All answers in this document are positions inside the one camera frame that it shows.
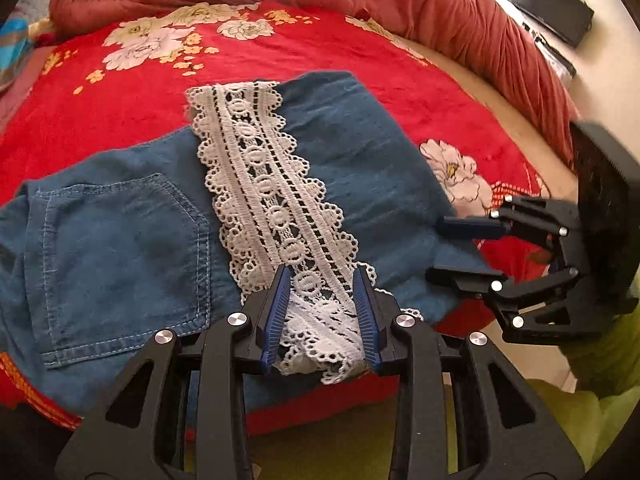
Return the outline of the striped towel pillow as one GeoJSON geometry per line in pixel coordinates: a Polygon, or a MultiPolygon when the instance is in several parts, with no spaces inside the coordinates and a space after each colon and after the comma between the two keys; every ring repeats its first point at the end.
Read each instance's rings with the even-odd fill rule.
{"type": "Polygon", "coordinates": [[[29,39],[28,24],[22,18],[7,20],[0,34],[0,91],[5,92],[20,76],[34,44],[29,39]]]}

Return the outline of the pink quilted pillow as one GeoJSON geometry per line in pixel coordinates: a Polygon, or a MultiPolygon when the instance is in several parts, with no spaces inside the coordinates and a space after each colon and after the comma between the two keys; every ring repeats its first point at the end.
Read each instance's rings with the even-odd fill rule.
{"type": "Polygon", "coordinates": [[[32,51],[32,55],[26,62],[24,70],[12,82],[9,88],[1,95],[0,130],[6,130],[6,126],[15,116],[18,109],[32,92],[37,79],[40,77],[44,63],[54,50],[54,47],[41,47],[32,51]]]}

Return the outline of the black television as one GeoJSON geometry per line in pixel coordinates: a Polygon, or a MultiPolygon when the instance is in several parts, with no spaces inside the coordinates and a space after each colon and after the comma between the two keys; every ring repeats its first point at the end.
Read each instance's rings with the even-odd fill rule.
{"type": "Polygon", "coordinates": [[[590,32],[594,11],[582,0],[508,0],[572,48],[590,32]]]}

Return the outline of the pink-red quilted duvet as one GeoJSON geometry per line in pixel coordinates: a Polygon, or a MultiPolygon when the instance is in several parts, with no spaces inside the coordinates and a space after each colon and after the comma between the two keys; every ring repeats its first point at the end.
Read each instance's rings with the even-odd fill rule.
{"type": "MultiPolygon", "coordinates": [[[[49,14],[65,35],[88,34],[127,18],[191,3],[264,0],[50,0],[49,14]]],[[[395,35],[451,58],[494,86],[544,137],[567,167],[574,165],[570,122],[576,107],[529,34],[496,0],[269,0],[369,15],[395,35]]]]}

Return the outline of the blue denim lace-trimmed pants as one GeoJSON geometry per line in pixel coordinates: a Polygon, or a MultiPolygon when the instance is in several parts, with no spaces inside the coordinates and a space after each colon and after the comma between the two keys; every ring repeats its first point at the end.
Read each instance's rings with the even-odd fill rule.
{"type": "Polygon", "coordinates": [[[158,330],[191,335],[268,287],[292,290],[273,372],[249,410],[362,374],[352,274],[437,323],[430,266],[482,270],[430,166],[350,73],[189,90],[192,125],[24,183],[1,209],[1,349],[81,415],[158,330]]]}

